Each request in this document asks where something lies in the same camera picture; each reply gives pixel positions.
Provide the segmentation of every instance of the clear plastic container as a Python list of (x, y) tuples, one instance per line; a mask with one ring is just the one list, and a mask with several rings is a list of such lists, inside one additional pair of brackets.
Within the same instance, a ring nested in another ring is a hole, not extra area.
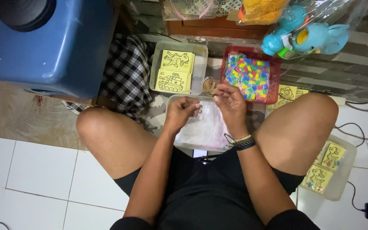
[(202, 84), (205, 77), (205, 71), (207, 69), (208, 60), (208, 48), (205, 45), (191, 44), (184, 42), (174, 41), (158, 41), (153, 56), (153, 63), (151, 65), (150, 74), (150, 89), (155, 89), (157, 74), (161, 67), (161, 60), (163, 58), (163, 50), (175, 50), (181, 52), (191, 52), (195, 54), (193, 74), (191, 76), (191, 90), (182, 92), (171, 92), (172, 94), (196, 94), (199, 95), (202, 91)]
[(276, 58), (270, 55), (267, 55), (262, 52), (261, 49), (254, 48), (254, 47), (244, 47), (244, 46), (228, 46), (224, 51), (224, 56), (222, 58), (222, 65), (221, 65), (221, 80), (220, 83), (228, 83), (228, 81), (225, 80), (225, 71), (227, 69), (227, 60), (229, 53), (232, 51), (236, 51), (238, 53), (242, 53), (246, 55), (248, 59), (255, 59), (255, 60), (262, 60), (265, 62), (269, 62), (270, 71), (269, 76), (267, 78), (268, 80), (268, 89), (267, 89), (267, 95), (266, 100), (247, 100), (247, 102), (254, 102), (254, 103), (260, 103), (260, 104), (275, 104), (278, 100), (278, 89), (279, 89), (279, 78), (280, 78), (280, 64), (282, 60), (280, 58)]
[(349, 179), (350, 172), (352, 171), (353, 165), (355, 163), (357, 148), (353, 144), (350, 144), (349, 142), (332, 134), (330, 134), (328, 140), (342, 146), (345, 149), (345, 152), (340, 159), (340, 165), (335, 171), (317, 165), (318, 167), (324, 168), (332, 173), (330, 181), (324, 189), (324, 193), (317, 193), (305, 186), (306, 177), (302, 181), (300, 187), (319, 194), (329, 201), (340, 201), (340, 198), (344, 192), (344, 188), (346, 187), (347, 180)]
[[(171, 97), (169, 97), (169, 99), (167, 100), (167, 107), (166, 107), (166, 113), (167, 114), (167, 110), (168, 110), (168, 106), (169, 104), (180, 98), (180, 97), (184, 97), (185, 95), (173, 95)], [(197, 98), (198, 100), (203, 100), (203, 101), (213, 101), (212, 97), (207, 97), (207, 96), (198, 96), (198, 95), (186, 95), (188, 97), (193, 97), (193, 98)], [(226, 147), (225, 149), (214, 149), (214, 148), (209, 148), (209, 147), (205, 147), (205, 146), (200, 146), (200, 145), (194, 145), (194, 144), (186, 144), (186, 143), (176, 143), (174, 142), (174, 145), (176, 147), (183, 147), (183, 148), (187, 148), (187, 149), (199, 149), (199, 150), (204, 150), (204, 151), (214, 151), (214, 152), (220, 152), (223, 153), (225, 151), (227, 151), (228, 149), (230, 149), (230, 147)]]

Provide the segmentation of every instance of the tank drawing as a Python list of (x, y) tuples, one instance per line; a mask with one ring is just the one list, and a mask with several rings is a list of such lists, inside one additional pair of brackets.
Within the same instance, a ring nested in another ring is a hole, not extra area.
[(172, 76), (160, 76), (161, 81), (159, 87), (162, 90), (181, 92), (183, 89), (182, 84), (184, 81), (180, 78), (180, 75), (173, 73)]

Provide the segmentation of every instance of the orange plush toy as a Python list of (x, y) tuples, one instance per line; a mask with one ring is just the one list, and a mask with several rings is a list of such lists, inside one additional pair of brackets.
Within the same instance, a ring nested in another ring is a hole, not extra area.
[(238, 18), (245, 24), (273, 24), (289, 0), (243, 0)]

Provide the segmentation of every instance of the black and white checkered fabric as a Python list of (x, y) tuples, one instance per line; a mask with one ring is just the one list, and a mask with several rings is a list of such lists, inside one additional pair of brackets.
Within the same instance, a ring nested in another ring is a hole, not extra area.
[[(137, 122), (152, 99), (148, 88), (150, 66), (146, 52), (147, 45), (137, 36), (115, 34), (99, 90), (99, 95), (117, 104), (112, 111)], [(76, 114), (88, 107), (70, 102), (65, 104)]]

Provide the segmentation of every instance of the red plastic tray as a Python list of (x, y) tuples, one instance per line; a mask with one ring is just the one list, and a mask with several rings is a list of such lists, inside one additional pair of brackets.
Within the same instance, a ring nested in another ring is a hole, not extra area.
[(231, 51), (238, 51), (238, 53), (243, 53), (244, 55), (247, 56), (247, 58), (250, 58), (250, 59), (257, 59), (257, 60), (263, 60), (263, 61), (269, 62), (271, 71), (268, 77), (269, 87), (268, 87), (268, 95), (267, 95), (266, 101), (265, 102), (249, 101), (249, 100), (246, 100), (246, 101), (260, 103), (260, 104), (267, 104), (267, 105), (275, 104), (278, 101), (280, 64), (282, 63), (282, 60), (280, 58), (276, 58), (276, 57), (263, 53), (262, 50), (260, 50), (259, 48), (230, 45), (227, 48), (225, 48), (224, 56), (222, 58), (220, 83), (228, 84), (228, 81), (224, 81), (225, 79), (224, 70), (226, 67), (226, 61), (228, 59), (228, 55)]

